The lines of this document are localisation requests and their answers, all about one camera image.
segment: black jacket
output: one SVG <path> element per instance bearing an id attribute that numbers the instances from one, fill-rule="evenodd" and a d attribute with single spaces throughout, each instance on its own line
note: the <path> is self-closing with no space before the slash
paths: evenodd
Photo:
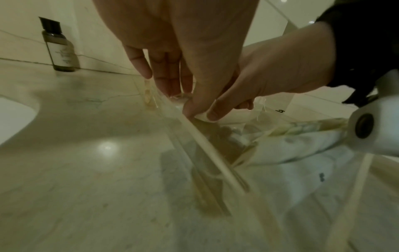
<path id="1" fill-rule="evenodd" d="M 344 103 L 357 103 L 391 69 L 399 68 L 399 1 L 336 0 L 317 21 L 333 29 L 336 70 L 328 85 L 355 92 Z"/>

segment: white sink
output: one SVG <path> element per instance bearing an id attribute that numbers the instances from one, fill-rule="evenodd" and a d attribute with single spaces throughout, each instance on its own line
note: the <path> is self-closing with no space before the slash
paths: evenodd
<path id="1" fill-rule="evenodd" d="M 17 134 L 36 116 L 32 108 L 0 97 L 0 144 Z"/>

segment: toiletry bottle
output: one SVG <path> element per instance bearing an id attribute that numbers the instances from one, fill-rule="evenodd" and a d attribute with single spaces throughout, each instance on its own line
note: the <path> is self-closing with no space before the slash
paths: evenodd
<path id="1" fill-rule="evenodd" d="M 62 34 L 59 22 L 43 17 L 39 18 L 44 29 L 42 31 L 43 39 L 49 50 L 54 70 L 62 72 L 75 71 L 68 41 Z"/>

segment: hand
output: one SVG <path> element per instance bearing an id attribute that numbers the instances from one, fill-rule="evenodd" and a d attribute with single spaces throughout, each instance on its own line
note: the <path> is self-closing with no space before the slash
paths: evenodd
<path id="1" fill-rule="evenodd" d="M 233 108 L 253 108 L 258 96 L 304 93 L 325 86 L 335 70 L 330 26 L 317 22 L 288 35 L 244 47 L 238 68 L 208 112 L 219 120 Z"/>
<path id="2" fill-rule="evenodd" d="M 134 67 L 167 96 L 206 111 L 231 78 L 259 0 L 94 0 Z M 143 53 L 148 49 L 151 68 Z"/>

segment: transparent plastic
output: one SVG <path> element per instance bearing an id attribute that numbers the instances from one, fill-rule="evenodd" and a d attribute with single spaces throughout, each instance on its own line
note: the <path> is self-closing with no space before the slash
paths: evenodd
<path id="1" fill-rule="evenodd" d="M 279 94 L 218 122 L 188 121 L 186 97 L 153 94 L 202 211 L 231 215 L 262 251 L 345 246 L 368 169 L 345 144 L 346 119 L 297 122 L 284 115 L 293 95 Z"/>

